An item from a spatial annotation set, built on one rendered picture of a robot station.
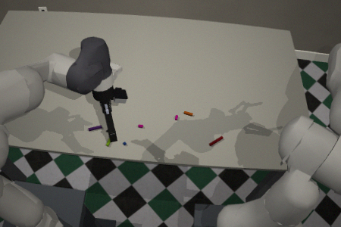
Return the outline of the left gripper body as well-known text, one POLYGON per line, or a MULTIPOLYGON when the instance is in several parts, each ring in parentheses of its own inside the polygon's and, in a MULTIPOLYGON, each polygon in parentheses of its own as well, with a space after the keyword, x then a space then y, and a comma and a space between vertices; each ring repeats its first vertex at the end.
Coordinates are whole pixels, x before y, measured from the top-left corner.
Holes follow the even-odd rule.
POLYGON ((110 87, 108 90, 103 92, 92 91, 93 97, 95 100, 102 102, 103 108, 105 109, 105 104, 108 105, 109 108, 109 100, 114 96, 114 87, 110 87))

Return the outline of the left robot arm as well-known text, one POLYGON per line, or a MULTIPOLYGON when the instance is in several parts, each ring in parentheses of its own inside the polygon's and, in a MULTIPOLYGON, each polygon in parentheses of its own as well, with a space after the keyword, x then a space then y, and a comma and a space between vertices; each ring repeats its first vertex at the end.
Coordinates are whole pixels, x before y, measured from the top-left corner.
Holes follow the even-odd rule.
MULTIPOLYGON (((93 36, 82 40, 77 59, 54 53, 41 61, 0 72, 0 169, 9 152, 10 133, 3 124, 41 104, 43 82, 87 95, 108 90, 121 71, 122 66, 111 63, 105 40, 93 36)), ((44 207, 37 196, 2 175, 0 217, 16 227, 63 227, 51 207, 44 207)))

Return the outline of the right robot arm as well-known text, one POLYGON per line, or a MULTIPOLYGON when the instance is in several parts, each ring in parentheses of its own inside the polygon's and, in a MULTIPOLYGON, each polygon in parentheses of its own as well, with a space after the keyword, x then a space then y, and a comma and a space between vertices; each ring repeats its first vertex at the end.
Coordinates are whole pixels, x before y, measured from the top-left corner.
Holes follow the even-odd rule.
POLYGON ((286 161, 287 171, 259 200, 226 205, 217 227, 303 227, 320 197, 316 181, 341 195, 341 43, 330 52, 328 65, 335 133, 302 115, 290 120, 278 142, 280 165, 286 161))

